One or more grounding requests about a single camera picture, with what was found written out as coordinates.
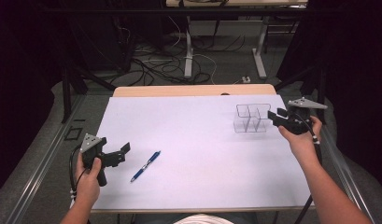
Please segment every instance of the wire pen holder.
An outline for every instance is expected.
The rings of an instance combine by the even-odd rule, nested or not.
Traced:
[[[265,122],[268,121],[268,104],[237,105],[234,116],[234,131],[236,133],[265,133]]]

